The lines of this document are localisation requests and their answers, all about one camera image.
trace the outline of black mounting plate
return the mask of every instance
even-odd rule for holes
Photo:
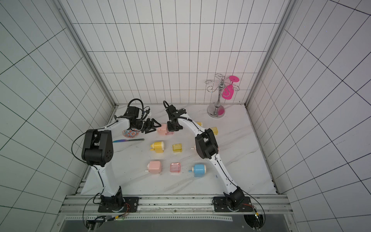
[[[249,197],[243,199],[242,204],[251,204],[251,200]],[[213,198],[213,205],[215,212],[231,212],[227,206],[226,197],[214,197]],[[252,207],[242,205],[242,207],[238,210],[238,212],[252,212],[254,211]]]
[[[125,203],[128,203],[130,205],[130,211],[129,211],[130,213],[134,213],[137,211],[139,197],[123,197],[123,199]],[[127,210],[127,206],[124,205],[123,209],[118,213],[124,213],[126,212],[126,210]],[[112,210],[108,208],[104,202],[101,202],[99,204],[98,212],[99,213],[113,213]]]

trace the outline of chrome stand base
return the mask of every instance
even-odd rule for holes
[[[226,111],[224,110],[224,107],[221,105],[219,107],[215,106],[215,103],[211,103],[207,107],[207,114],[210,115],[213,118],[221,118],[224,116],[224,113]]]

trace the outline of marble tabletop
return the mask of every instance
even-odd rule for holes
[[[168,121],[163,105],[149,105],[151,118],[159,123]],[[204,128],[217,127],[219,133],[215,136],[220,156],[228,172],[235,182],[249,194],[276,194],[269,175],[263,154],[252,129],[251,122],[243,105],[225,105],[224,117],[210,117],[207,105],[174,105],[177,109],[184,108],[195,122],[202,122]],[[118,107],[115,115],[123,115],[126,106]],[[157,132],[140,133],[135,138],[144,141],[114,143],[114,155],[111,160],[118,183],[123,195],[194,195],[223,194],[223,186],[217,179],[213,168],[206,159],[201,159],[196,150],[194,135],[186,128],[173,135],[159,135]],[[150,151],[151,144],[164,141],[163,153]],[[172,145],[181,143],[183,151],[173,153]],[[151,160],[161,161],[160,174],[145,172]],[[180,173],[170,172],[170,163],[180,162]],[[206,164],[206,174],[195,178],[188,170],[196,163]],[[82,195],[95,195],[102,191],[102,184],[90,172]]]

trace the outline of pink toy block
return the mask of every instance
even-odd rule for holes
[[[148,164],[148,172],[152,174],[159,174],[161,172],[161,162],[160,161],[150,161]]]

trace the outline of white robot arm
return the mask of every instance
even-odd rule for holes
[[[164,101],[164,107],[169,116],[167,128],[169,131],[179,131],[183,127],[190,129],[195,137],[196,151],[202,159],[208,159],[211,166],[214,167],[217,177],[223,182],[225,189],[224,195],[226,203],[231,211],[236,211],[241,207],[244,200],[243,190],[233,181],[224,166],[219,147],[215,140],[214,133],[211,129],[205,129],[189,117],[185,109],[177,110],[173,105]]]
[[[116,181],[112,164],[110,163],[114,153],[112,137],[118,136],[123,130],[129,128],[140,130],[143,133],[149,133],[161,126],[154,119],[150,120],[148,118],[149,110],[144,111],[143,104],[142,116],[138,118],[140,109],[131,107],[130,103],[132,101],[129,102],[128,109],[124,115],[120,117],[115,116],[116,121],[114,123],[104,128],[88,130],[85,134],[82,149],[83,160],[91,166],[97,178],[102,181],[103,191],[101,193],[101,200],[113,212],[120,212],[123,209],[124,203],[121,187]],[[223,182],[224,195],[229,209],[231,211],[239,209],[244,200],[244,194],[240,187],[233,181],[220,158],[213,131],[194,123],[185,109],[177,110],[173,105],[168,105],[165,101],[164,106],[169,116],[168,130],[179,131],[183,127],[186,127],[193,132],[196,136],[197,153],[201,158],[209,160],[210,165],[216,171],[218,179]]]
[[[190,119],[188,114],[182,114],[181,115],[184,118]],[[183,118],[178,118],[179,125],[188,128],[191,130],[195,136],[202,134],[206,131],[205,128],[199,126],[197,123],[193,123],[193,121],[189,121]],[[214,170],[216,171],[216,175],[218,176],[218,179],[222,180],[224,191],[226,193],[233,193],[237,189],[237,184],[233,181],[232,178],[230,178],[230,175],[224,166],[220,154],[217,153],[211,157],[211,159],[208,159],[211,166],[214,167]]]

